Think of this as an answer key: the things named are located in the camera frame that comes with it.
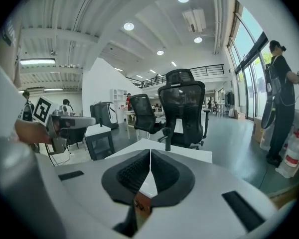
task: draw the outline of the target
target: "black t-shirt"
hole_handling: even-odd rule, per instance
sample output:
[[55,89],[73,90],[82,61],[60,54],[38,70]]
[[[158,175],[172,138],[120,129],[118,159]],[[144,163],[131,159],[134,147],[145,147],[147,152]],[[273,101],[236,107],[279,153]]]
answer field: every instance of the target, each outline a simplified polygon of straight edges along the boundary
[[293,104],[295,102],[295,88],[294,84],[287,78],[287,72],[291,69],[283,56],[277,57],[275,61],[274,59],[275,57],[271,58],[271,64],[281,84],[281,99],[285,105]]

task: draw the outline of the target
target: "air conditioner unit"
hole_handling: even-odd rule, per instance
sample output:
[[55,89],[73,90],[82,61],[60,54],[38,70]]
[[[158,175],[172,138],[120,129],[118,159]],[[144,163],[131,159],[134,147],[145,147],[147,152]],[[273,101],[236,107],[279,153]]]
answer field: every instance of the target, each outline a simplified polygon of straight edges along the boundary
[[183,12],[183,17],[192,33],[201,33],[206,28],[206,20],[203,9],[192,9]]

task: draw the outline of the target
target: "white tabletop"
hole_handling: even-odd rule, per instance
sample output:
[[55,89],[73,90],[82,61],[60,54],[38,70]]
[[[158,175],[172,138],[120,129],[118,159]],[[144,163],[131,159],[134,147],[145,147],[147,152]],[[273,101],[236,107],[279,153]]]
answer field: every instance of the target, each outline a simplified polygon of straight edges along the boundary
[[89,137],[92,135],[96,135],[96,134],[101,134],[101,133],[105,133],[105,132],[110,132],[111,129],[107,126],[100,126],[100,124],[96,124],[96,125],[91,125],[86,129],[85,132],[85,137]]
[[[147,139],[141,139],[140,141],[114,153],[111,156],[108,156],[107,158],[116,157],[119,155],[124,155],[126,153],[135,151],[135,150],[144,150],[144,149],[157,149],[157,150],[165,150],[165,143],[160,143],[157,141],[147,140]],[[188,148],[182,148],[177,146],[171,146],[170,152],[183,155],[185,157],[190,157],[193,159],[197,159],[200,161],[212,163],[212,152],[206,151],[206,150],[196,150],[196,149],[188,149]],[[143,183],[140,192],[143,195],[146,195],[149,198],[153,198],[157,195],[157,189],[156,184],[154,181],[153,174],[149,172],[147,178],[145,179],[145,182]]]

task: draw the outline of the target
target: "ceiling beam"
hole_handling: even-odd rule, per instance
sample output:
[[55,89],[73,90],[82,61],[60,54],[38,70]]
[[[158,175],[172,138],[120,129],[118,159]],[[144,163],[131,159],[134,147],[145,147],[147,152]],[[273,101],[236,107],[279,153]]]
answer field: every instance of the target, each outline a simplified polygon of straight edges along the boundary
[[25,83],[22,84],[21,89],[24,88],[73,88],[77,89],[79,82],[35,82],[35,83]]
[[29,68],[21,68],[21,74],[35,74],[35,73],[51,73],[51,72],[60,72],[60,73],[68,73],[68,74],[82,74],[82,68],[71,68],[71,67],[29,67]]
[[71,30],[53,28],[24,28],[22,29],[23,38],[51,38],[57,36],[59,39],[83,42],[87,44],[97,44],[99,38],[89,34],[83,34]]

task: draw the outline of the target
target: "floor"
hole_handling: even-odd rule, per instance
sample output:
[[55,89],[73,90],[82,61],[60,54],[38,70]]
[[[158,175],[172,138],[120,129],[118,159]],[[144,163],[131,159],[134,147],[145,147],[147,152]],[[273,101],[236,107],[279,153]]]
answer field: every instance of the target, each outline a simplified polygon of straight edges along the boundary
[[[227,168],[237,177],[259,188],[265,194],[272,195],[281,192],[299,182],[299,171],[292,179],[285,179],[266,163],[266,152],[251,139],[253,123],[246,119],[231,119],[222,115],[211,115],[209,118],[207,138],[202,150],[212,151],[213,163]],[[136,142],[136,131],[130,128],[131,140],[128,140],[126,125],[112,130],[115,151],[119,151]],[[150,135],[151,140],[157,140],[162,132]],[[140,131],[140,138],[145,138],[146,132]],[[108,145],[107,138],[98,141],[98,148]],[[46,154],[44,145],[41,153]],[[55,161],[60,164],[73,164],[90,161],[89,152],[84,143],[79,143],[55,155]]]

